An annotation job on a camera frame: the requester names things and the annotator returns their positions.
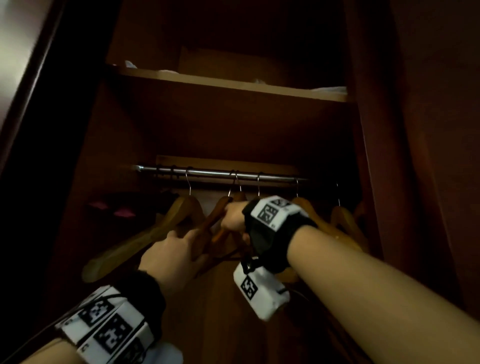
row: person's left hand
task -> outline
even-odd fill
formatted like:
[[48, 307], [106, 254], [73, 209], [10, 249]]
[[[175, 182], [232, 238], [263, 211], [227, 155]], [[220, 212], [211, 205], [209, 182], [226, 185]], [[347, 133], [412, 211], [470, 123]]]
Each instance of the person's left hand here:
[[207, 260], [204, 254], [192, 262], [192, 244], [198, 233], [198, 229], [190, 230], [181, 239], [170, 231], [165, 240], [153, 244], [142, 256], [138, 269], [155, 278], [164, 296], [181, 291]]

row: black wristband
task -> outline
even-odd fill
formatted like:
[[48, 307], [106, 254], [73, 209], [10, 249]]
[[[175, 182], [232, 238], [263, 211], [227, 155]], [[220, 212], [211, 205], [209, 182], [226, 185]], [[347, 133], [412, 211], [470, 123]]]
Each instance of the black wristband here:
[[145, 317], [155, 340], [159, 340], [166, 302], [155, 278], [137, 270], [119, 280], [114, 287]]
[[313, 227], [316, 227], [316, 225], [311, 219], [297, 213], [288, 216], [278, 231], [275, 232], [251, 216], [258, 202], [258, 200], [251, 201], [242, 210], [245, 216], [245, 231], [250, 235], [252, 246], [259, 256], [258, 261], [250, 261], [248, 265], [251, 266], [251, 270], [258, 266], [264, 266], [272, 273], [279, 273], [290, 265], [287, 260], [287, 250], [295, 232], [303, 225]]

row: wrist-mounted tracker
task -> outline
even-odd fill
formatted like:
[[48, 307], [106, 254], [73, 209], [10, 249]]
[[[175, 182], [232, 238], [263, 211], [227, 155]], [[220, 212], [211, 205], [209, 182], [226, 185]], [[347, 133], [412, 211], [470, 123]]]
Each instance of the wrist-mounted tracker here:
[[272, 273], [282, 272], [289, 266], [287, 249], [295, 232], [303, 225], [316, 227], [300, 206], [279, 196], [251, 201], [242, 213], [246, 232], [258, 254], [258, 259], [242, 261], [245, 274], [261, 266]]
[[100, 287], [55, 327], [88, 364], [141, 363], [162, 335], [165, 299], [153, 277], [137, 271]]

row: person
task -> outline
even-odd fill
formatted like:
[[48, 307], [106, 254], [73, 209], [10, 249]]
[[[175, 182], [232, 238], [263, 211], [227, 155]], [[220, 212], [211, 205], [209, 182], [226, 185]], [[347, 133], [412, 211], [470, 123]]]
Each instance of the person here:
[[[246, 240], [247, 204], [229, 204], [222, 221]], [[155, 279], [164, 296], [180, 291], [205, 262], [204, 255], [191, 261], [197, 233], [179, 238], [171, 231], [142, 256], [138, 269]], [[374, 363], [480, 362], [480, 324], [388, 264], [308, 224], [294, 231], [287, 260]], [[76, 350], [57, 339], [24, 363], [83, 363]]]

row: metal rod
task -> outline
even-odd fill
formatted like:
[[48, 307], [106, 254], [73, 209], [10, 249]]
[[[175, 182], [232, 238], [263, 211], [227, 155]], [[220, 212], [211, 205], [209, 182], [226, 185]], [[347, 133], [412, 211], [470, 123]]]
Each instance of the metal rod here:
[[[204, 170], [200, 168], [192, 167], [177, 167], [177, 166], [141, 166], [135, 165], [133, 169], [137, 172], [147, 172], [152, 174], [163, 174], [163, 175], [174, 175], [174, 176], [185, 176], [188, 168], [189, 177], [208, 177], [208, 178], [221, 178], [227, 180], [239, 179], [242, 181], [257, 181], [259, 177], [258, 173], [255, 172], [240, 172], [237, 171], [232, 173], [231, 170]], [[308, 182], [307, 178], [296, 177], [296, 176], [287, 176], [283, 174], [268, 174], [261, 173], [260, 182], [284, 182], [284, 183], [296, 183], [298, 182]]]

